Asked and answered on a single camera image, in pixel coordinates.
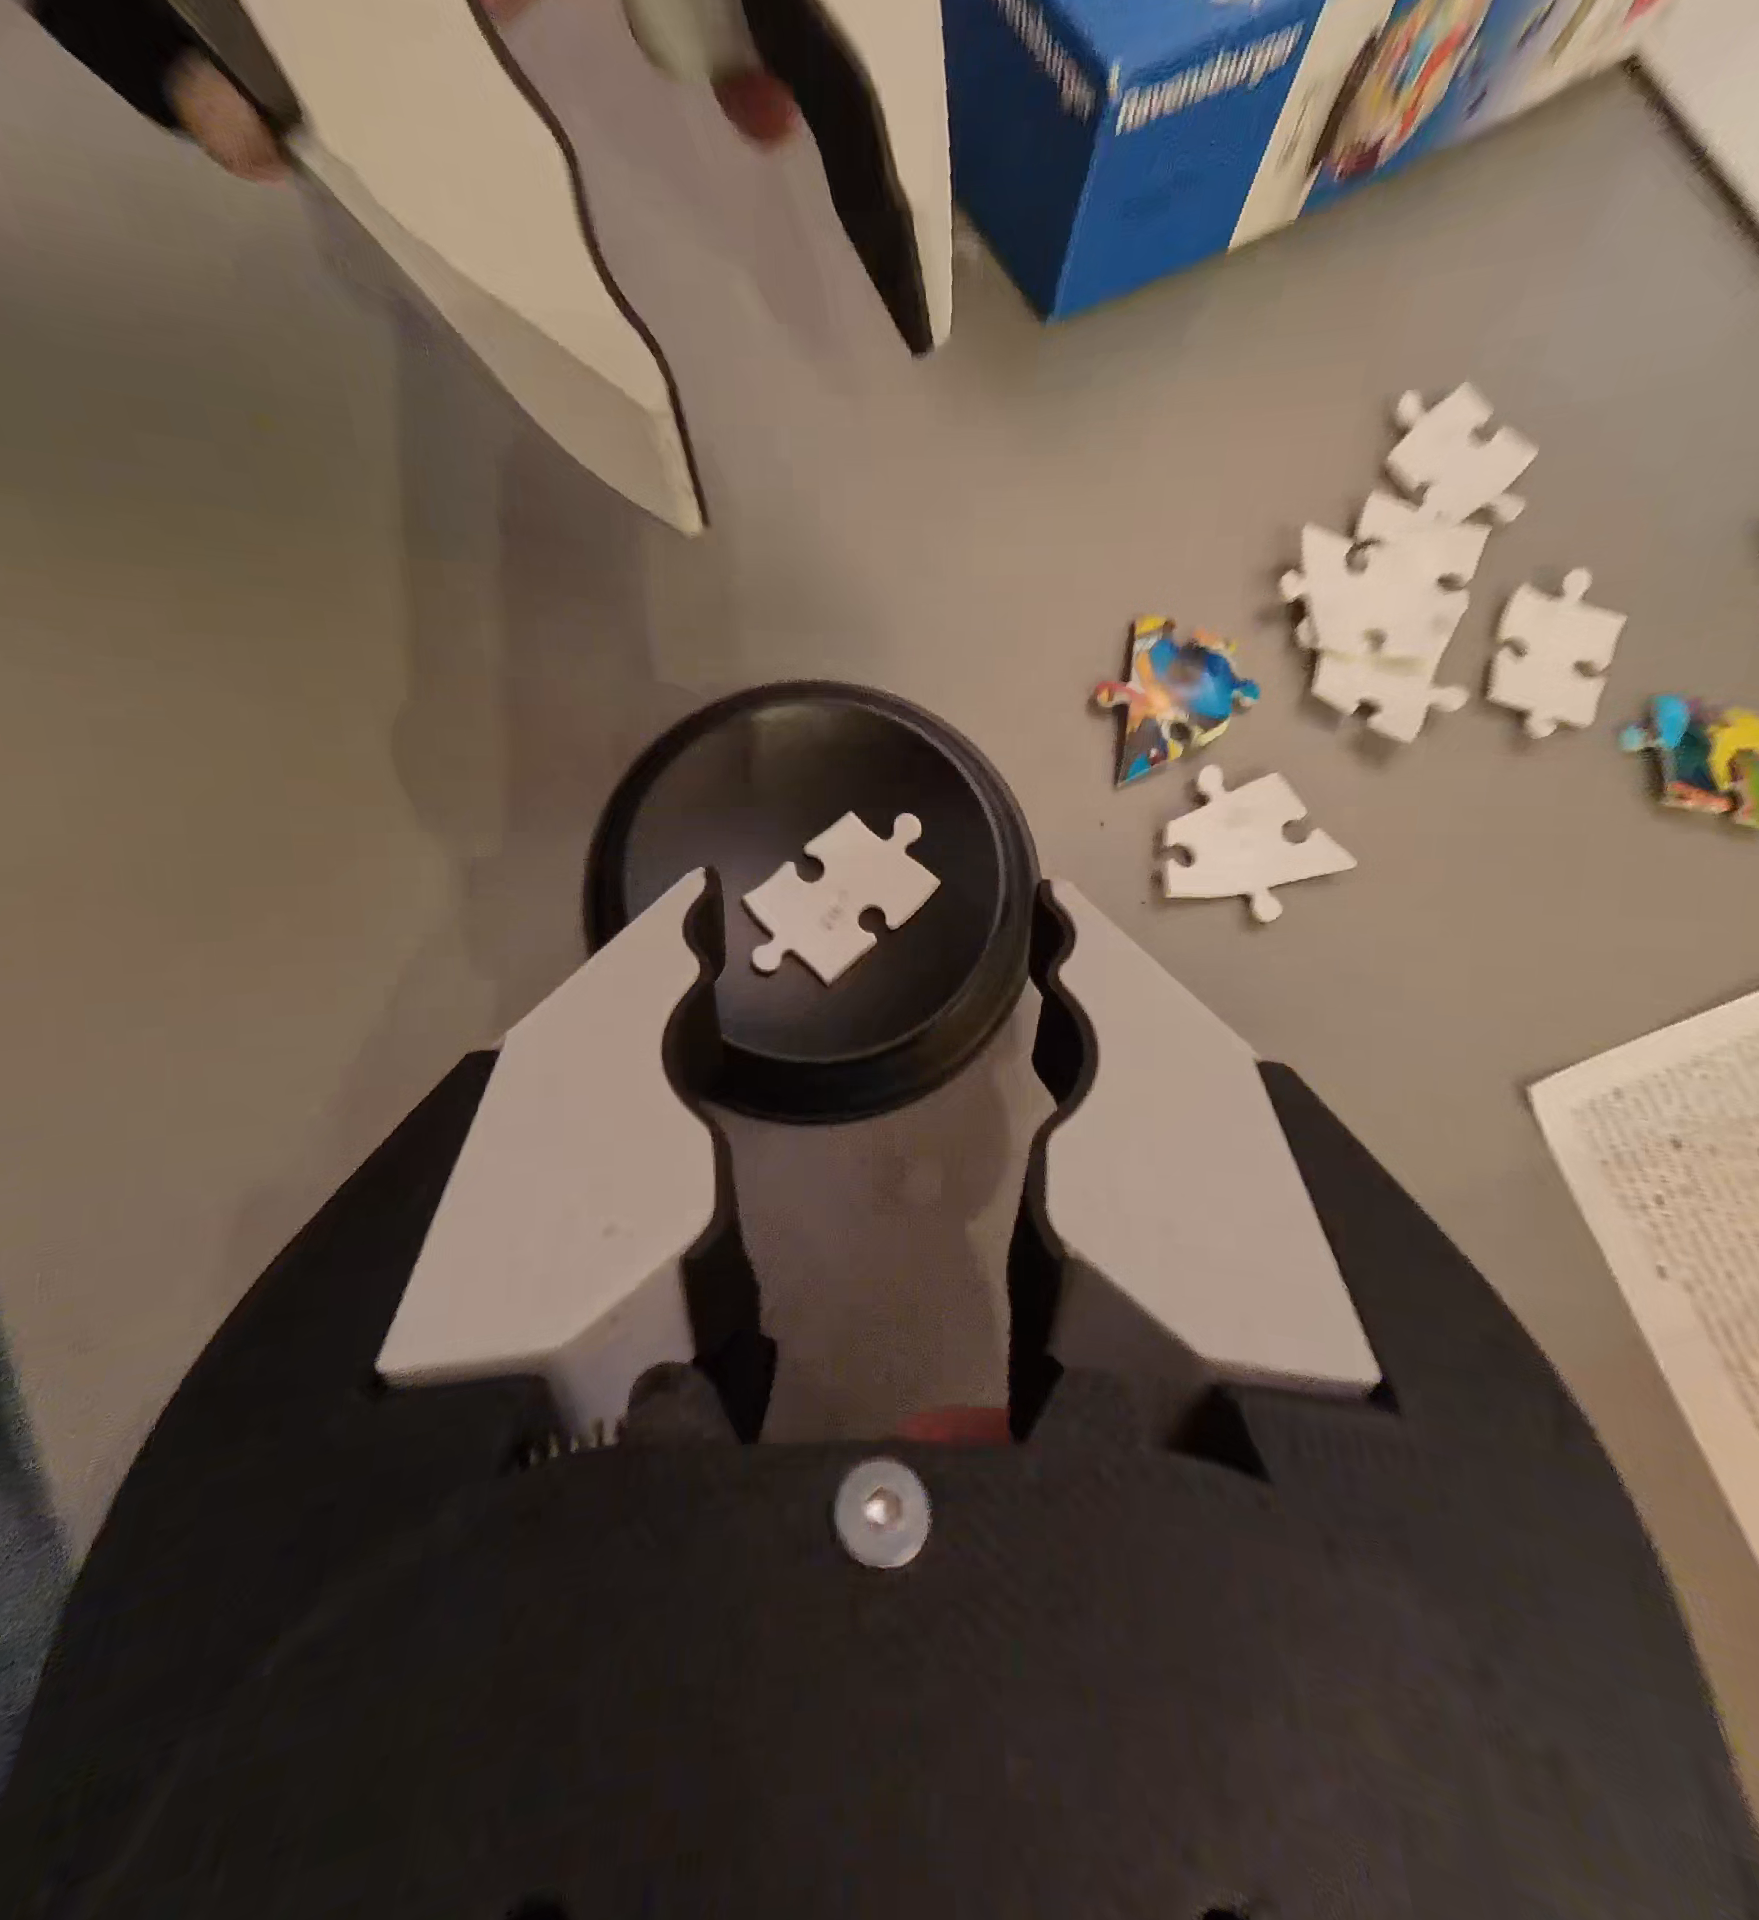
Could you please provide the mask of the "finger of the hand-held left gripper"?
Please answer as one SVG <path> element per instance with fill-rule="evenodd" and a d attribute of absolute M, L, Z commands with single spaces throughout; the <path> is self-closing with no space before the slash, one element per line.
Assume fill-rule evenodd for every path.
<path fill-rule="evenodd" d="M 249 3 L 291 150 L 508 396 L 603 486 L 696 536 L 671 364 L 588 216 L 578 154 L 484 3 Z"/>
<path fill-rule="evenodd" d="M 838 220 L 913 356 L 952 330 L 953 202 L 940 3 L 633 3 L 683 82 L 761 72 L 810 130 Z"/>

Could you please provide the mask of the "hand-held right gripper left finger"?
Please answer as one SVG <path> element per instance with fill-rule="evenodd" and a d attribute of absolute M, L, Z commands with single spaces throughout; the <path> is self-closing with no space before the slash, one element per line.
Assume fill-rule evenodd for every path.
<path fill-rule="evenodd" d="M 746 1442 L 775 1340 L 712 1117 L 726 904 L 673 879 L 504 1033 L 376 1374 L 542 1380 L 563 1434 L 615 1437 L 659 1364 L 701 1370 Z"/>

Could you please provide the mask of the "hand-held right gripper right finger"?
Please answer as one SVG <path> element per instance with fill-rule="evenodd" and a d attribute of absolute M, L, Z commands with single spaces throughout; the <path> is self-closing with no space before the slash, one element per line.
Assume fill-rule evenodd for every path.
<path fill-rule="evenodd" d="M 1117 1377 L 1153 1442 L 1225 1387 L 1369 1403 L 1362 1316 L 1260 1053 L 1077 886 L 1033 897 L 1039 1119 L 1008 1244 L 1008 1414 Z"/>

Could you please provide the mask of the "small puzzle piece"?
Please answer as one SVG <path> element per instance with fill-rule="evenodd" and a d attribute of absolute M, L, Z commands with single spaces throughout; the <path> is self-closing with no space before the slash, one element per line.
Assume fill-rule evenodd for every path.
<path fill-rule="evenodd" d="M 920 837 L 923 819 L 912 812 L 896 813 L 888 833 L 846 812 L 805 843 L 816 874 L 788 860 L 748 889 L 743 907 L 762 934 L 751 947 L 755 973 L 796 959 L 835 986 L 876 946 L 866 916 L 876 913 L 888 932 L 913 919 L 940 892 L 940 877 L 913 857 Z"/>

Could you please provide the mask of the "black round ball stand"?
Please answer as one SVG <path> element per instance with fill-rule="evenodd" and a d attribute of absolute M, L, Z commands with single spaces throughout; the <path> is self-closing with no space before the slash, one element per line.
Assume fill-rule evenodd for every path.
<path fill-rule="evenodd" d="M 816 874 L 805 843 L 855 812 L 876 833 L 923 819 L 913 857 L 940 892 L 835 986 L 785 959 L 755 973 L 762 939 L 743 894 L 783 863 Z M 1039 889 L 1019 803 L 986 753 L 929 712 L 846 683 L 778 683 L 695 712 L 616 782 L 583 879 L 583 929 L 609 946 L 695 869 L 716 870 L 715 1100 L 783 1123 L 848 1123 L 940 1089 L 1012 1017 L 1029 983 Z"/>

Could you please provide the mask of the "blue puzzle box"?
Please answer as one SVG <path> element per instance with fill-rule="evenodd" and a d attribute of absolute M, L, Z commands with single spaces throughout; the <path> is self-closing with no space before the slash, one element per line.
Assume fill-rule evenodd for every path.
<path fill-rule="evenodd" d="M 1669 3 L 946 3 L 953 193 L 1043 319 L 1129 297 L 1637 54 Z"/>

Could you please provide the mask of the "wedge-shaped white puzzle piece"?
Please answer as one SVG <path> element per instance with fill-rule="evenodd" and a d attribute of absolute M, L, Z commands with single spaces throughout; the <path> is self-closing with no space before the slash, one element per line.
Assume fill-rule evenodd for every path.
<path fill-rule="evenodd" d="M 1240 900 L 1260 926 L 1282 913 L 1282 886 L 1354 869 L 1357 857 L 1309 819 L 1309 803 L 1277 772 L 1232 782 L 1205 762 L 1193 777 L 1193 804 L 1172 817 L 1157 839 L 1163 900 Z"/>

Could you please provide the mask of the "blue orange puzzle piece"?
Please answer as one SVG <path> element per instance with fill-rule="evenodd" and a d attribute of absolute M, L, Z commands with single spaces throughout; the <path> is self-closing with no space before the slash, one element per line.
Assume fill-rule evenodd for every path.
<path fill-rule="evenodd" d="M 1203 752 L 1237 713 L 1262 699 L 1240 667 L 1237 644 L 1209 630 L 1182 630 L 1172 616 L 1133 616 L 1120 676 L 1099 679 L 1087 704 L 1115 713 L 1115 784 L 1147 779 L 1163 766 Z"/>

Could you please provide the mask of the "green yellow puzzle piece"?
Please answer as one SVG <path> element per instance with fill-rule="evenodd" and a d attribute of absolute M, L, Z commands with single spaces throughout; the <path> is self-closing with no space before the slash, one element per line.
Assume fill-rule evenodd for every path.
<path fill-rule="evenodd" d="M 1620 732 L 1620 749 L 1654 762 L 1661 804 L 1759 829 L 1757 709 L 1657 694 Z"/>

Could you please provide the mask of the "person's left hand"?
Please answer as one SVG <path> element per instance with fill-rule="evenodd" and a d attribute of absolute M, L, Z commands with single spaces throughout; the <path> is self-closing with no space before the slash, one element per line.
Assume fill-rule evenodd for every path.
<path fill-rule="evenodd" d="M 185 52 L 167 79 L 178 130 L 215 166 L 247 183 L 284 183 L 291 160 L 284 136 L 232 77 L 204 52 Z"/>

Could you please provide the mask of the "white instruction leaflet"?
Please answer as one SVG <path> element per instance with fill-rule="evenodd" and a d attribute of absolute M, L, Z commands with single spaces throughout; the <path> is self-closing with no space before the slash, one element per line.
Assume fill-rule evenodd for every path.
<path fill-rule="evenodd" d="M 1759 1564 L 1759 990 L 1526 1096 Z"/>

